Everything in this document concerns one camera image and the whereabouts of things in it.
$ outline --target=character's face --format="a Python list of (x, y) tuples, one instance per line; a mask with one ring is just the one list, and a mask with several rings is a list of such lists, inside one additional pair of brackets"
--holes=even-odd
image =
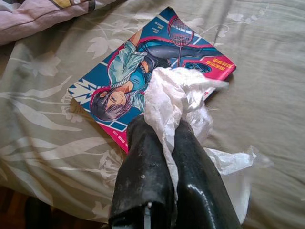
[[(104, 97), (108, 92), (103, 92), (100, 94), (100, 97)], [(126, 104), (126, 97), (124, 92), (122, 91), (113, 91), (109, 96), (106, 110), (111, 107), (112, 105), (125, 105)]]

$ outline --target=bed sheet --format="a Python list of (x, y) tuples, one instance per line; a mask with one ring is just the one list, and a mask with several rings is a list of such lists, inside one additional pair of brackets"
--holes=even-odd
[(107, 221), (124, 154), (67, 88), (167, 6), (237, 65), (207, 102), (214, 129), (205, 145), (254, 145), (274, 161), (253, 174), (244, 228), (305, 228), (300, 0), (118, 1), (17, 41), (0, 82), (0, 184)]

